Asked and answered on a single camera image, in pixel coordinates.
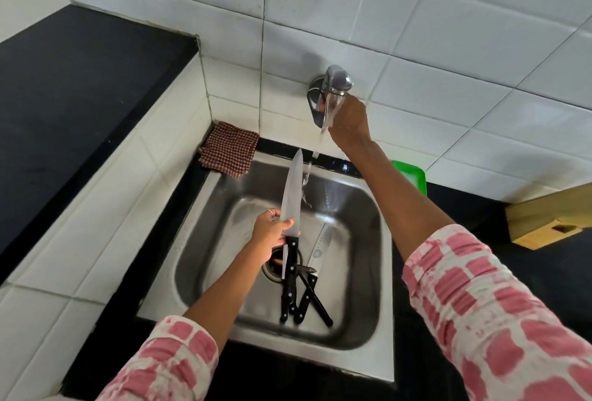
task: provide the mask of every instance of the dish towel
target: dish towel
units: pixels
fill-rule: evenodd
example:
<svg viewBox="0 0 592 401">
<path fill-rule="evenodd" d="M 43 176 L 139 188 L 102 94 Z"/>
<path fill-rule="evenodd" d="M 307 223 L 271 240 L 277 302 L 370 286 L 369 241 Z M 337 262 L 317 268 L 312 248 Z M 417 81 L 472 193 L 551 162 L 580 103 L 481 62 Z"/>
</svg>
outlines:
<svg viewBox="0 0 592 401">
<path fill-rule="evenodd" d="M 219 122 L 199 152 L 204 167 L 239 178 L 249 172 L 259 135 Z"/>
</svg>

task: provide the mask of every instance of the chef's knife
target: chef's knife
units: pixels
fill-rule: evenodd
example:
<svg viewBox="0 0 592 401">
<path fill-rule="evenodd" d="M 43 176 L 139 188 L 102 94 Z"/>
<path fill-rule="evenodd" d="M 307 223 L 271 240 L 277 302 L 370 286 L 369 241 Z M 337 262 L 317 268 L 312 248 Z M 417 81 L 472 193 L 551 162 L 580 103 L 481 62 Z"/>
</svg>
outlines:
<svg viewBox="0 0 592 401">
<path fill-rule="evenodd" d="M 319 234 L 319 238 L 314 244 L 313 253 L 310 255 L 310 259 L 308 260 L 308 267 L 313 267 L 314 269 L 316 269 L 316 272 L 308 275 L 308 286 L 306 291 L 304 292 L 304 295 L 302 295 L 302 299 L 300 300 L 300 306 L 298 306 L 298 315 L 294 317 L 294 323 L 296 324 L 300 324 L 304 321 L 304 316 L 306 315 L 306 311 L 308 310 L 308 304 L 310 303 L 310 300 L 315 296 L 315 285 L 317 284 L 317 279 L 319 278 L 319 273 L 323 266 L 325 252 L 329 248 L 332 238 L 333 231 L 331 229 L 331 225 L 325 223 L 323 225 L 321 233 Z M 301 278 L 303 283 L 305 283 L 303 275 L 301 275 Z M 330 320 L 329 315 L 324 310 L 323 306 L 320 303 L 319 305 L 320 307 L 317 309 L 319 310 L 319 314 L 321 314 L 321 317 L 323 318 L 325 324 L 331 326 L 333 324 L 333 321 Z"/>
<path fill-rule="evenodd" d="M 284 231 L 286 243 L 282 257 L 282 313 L 284 323 L 288 313 L 296 313 L 296 264 L 298 263 L 298 231 L 300 230 L 300 200 L 302 197 L 302 150 L 298 149 L 286 179 L 280 220 L 294 219 L 294 224 Z"/>
</svg>

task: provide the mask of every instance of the pink and white sleeve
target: pink and white sleeve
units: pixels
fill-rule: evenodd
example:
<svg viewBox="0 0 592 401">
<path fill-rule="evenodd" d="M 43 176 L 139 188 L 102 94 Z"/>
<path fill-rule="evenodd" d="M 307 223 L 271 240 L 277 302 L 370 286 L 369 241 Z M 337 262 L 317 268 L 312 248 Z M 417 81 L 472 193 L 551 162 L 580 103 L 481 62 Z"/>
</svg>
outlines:
<svg viewBox="0 0 592 401">
<path fill-rule="evenodd" d="M 218 346 L 200 325 L 171 315 L 157 323 L 98 400 L 202 400 L 218 365 Z"/>
<path fill-rule="evenodd" d="M 431 235 L 403 280 L 471 399 L 592 399 L 592 345 L 462 226 Z"/>
</svg>

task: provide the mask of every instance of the chrome faucet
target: chrome faucet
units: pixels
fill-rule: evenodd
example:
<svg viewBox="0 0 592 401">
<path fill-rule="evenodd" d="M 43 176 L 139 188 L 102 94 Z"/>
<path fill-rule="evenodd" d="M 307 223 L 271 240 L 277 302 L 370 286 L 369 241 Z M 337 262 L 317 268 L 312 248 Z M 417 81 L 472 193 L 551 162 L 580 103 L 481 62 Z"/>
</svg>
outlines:
<svg viewBox="0 0 592 401">
<path fill-rule="evenodd" d="M 323 127 L 325 115 L 330 113 L 326 108 L 330 106 L 333 111 L 336 111 L 352 86 L 353 78 L 351 75 L 337 64 L 331 64 L 327 68 L 325 75 L 316 77 L 310 83 L 306 97 L 317 127 Z M 321 101 L 326 102 L 329 98 L 332 98 L 331 95 L 338 96 L 338 101 L 334 106 L 326 103 L 320 105 Z"/>
</svg>

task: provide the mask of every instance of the green tray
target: green tray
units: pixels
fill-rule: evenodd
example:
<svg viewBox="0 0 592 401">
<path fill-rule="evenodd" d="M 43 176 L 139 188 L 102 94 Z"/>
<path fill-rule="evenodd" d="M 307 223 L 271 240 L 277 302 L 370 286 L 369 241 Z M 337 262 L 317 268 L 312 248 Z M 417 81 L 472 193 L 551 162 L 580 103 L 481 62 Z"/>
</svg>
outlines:
<svg viewBox="0 0 592 401">
<path fill-rule="evenodd" d="M 419 191 L 427 196 L 426 173 L 419 167 L 401 161 L 391 161 L 399 172 L 405 175 Z"/>
</svg>

